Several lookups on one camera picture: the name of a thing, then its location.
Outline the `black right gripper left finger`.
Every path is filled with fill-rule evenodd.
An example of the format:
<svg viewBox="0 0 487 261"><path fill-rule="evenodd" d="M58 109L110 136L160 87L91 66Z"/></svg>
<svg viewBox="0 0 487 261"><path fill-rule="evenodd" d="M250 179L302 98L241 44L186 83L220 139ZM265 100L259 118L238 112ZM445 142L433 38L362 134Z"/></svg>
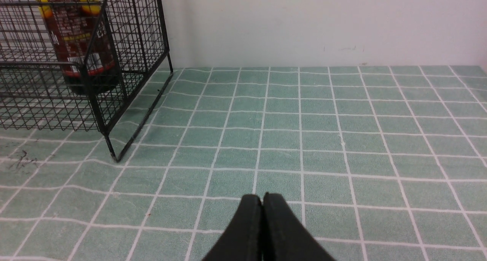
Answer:
<svg viewBox="0 0 487 261"><path fill-rule="evenodd" d="M204 261L260 261L262 204L257 195L243 195L224 233L203 258Z"/></svg>

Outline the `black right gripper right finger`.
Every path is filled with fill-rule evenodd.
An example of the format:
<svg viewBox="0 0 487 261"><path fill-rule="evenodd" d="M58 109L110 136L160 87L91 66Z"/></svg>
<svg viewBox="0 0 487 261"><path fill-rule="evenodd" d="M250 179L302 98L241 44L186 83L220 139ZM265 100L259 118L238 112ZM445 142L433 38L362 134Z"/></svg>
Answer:
<svg viewBox="0 0 487 261"><path fill-rule="evenodd" d="M264 261L334 261L300 223L281 194L263 197Z"/></svg>

